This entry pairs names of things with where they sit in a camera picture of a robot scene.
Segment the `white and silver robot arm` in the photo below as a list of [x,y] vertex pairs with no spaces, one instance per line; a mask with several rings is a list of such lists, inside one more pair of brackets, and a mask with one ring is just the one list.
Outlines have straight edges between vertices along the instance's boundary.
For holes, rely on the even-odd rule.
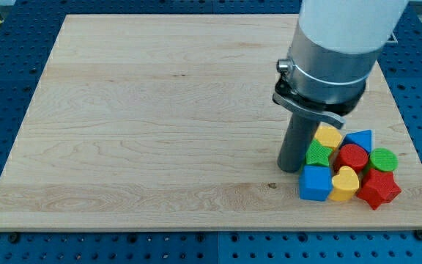
[[407,0],[303,0],[273,100],[292,112],[290,127],[341,128],[393,33]]

